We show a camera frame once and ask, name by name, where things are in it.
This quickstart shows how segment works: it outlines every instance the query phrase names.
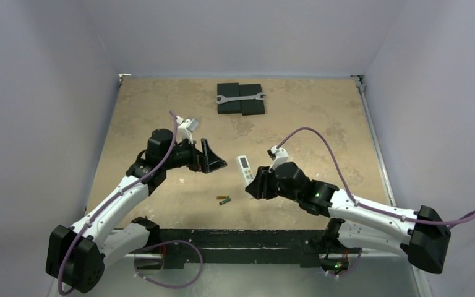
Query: white remote control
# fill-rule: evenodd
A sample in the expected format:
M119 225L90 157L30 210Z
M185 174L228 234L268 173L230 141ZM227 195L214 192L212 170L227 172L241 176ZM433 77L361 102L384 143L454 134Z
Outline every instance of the white remote control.
M238 156L236 160L237 160L237 166L241 170L241 176L243 177L243 181L245 182L245 187L246 187L254 180L254 176L252 175L252 170L250 168L249 161L247 159L247 156Z

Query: marble pattern surface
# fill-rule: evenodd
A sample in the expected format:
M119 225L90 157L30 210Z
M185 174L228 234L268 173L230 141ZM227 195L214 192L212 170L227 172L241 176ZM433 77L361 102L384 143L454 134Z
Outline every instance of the marble pattern surface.
M218 115L219 82L261 83L267 94L266 114ZM198 119L194 138L207 138L228 166L211 174L186 168L168 171L167 180L123 219L120 228L138 216L147 216L162 228L324 228L327 218L309 215L288 199L250 200L235 161L238 155L247 155L253 168L269 165L267 149L302 126L313 127L329 141L355 195L388 205L352 80L127 78L119 92L88 210L117 186L154 129L173 128L169 110ZM283 147L308 177L343 187L327 148L316 135L299 132ZM230 195L232 201L220 206L217 195Z

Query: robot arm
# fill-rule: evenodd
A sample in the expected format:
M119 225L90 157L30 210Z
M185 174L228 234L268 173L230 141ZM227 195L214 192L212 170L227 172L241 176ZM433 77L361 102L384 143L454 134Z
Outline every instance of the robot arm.
M156 239L152 238L152 234L155 234L153 231L159 227L144 218L132 221L119 232L112 231L136 205L150 196L166 179L167 170L186 166L195 172L211 173L227 165L212 152L206 139L201 139L202 151L196 149L192 138L192 132L197 127L196 120L180 117L176 119L178 134L182 135L182 141L176 142L170 130L154 130L148 140L147 149L138 154L134 164L126 171L126 176L102 203L69 228L59 225L53 230L48 246L46 273L58 277L62 260L71 242L76 236L80 236L64 267L62 281L81 293L90 291L111 264L127 253L155 242ZM162 161L172 142L173 149L163 165L152 175L136 183ZM136 184L126 192L122 192L134 183ZM115 195L119 197L107 203ZM96 217L90 224L90 219L94 215Z
M356 203L339 187L308 178L293 162L287 162L288 154L282 148L268 150L271 166L257 170L254 180L246 186L256 199L272 199L277 196L299 204L312 215L333 218L327 226L329 243L336 248L369 248L392 252L407 257L419 269L430 273L442 273L451 233L447 226L423 225L406 221L414 218L442 221L435 210L422 206L419 211L379 204L354 196ZM390 217L360 207L368 205L397 215Z

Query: wrench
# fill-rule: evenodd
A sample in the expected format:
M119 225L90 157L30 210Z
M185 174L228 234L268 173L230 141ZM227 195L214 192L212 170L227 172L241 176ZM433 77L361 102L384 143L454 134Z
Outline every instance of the wrench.
M255 95L251 95L251 96L239 96L239 97L225 97L225 96L220 95L216 99L216 103L217 104L223 104L223 103L227 103L227 102L231 102L231 101L240 101L240 100L261 100L261 101L264 101L265 100L263 98L264 96L266 96L266 94L262 93L262 92L259 92Z

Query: white enclosure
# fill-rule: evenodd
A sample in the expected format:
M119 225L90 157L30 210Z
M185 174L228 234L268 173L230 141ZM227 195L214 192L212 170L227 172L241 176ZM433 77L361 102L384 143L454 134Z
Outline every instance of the white enclosure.
M0 0L0 296L48 295L48 236L83 214L119 73L364 75L398 206L475 209L475 1ZM475 296L475 221L452 232L428 285Z

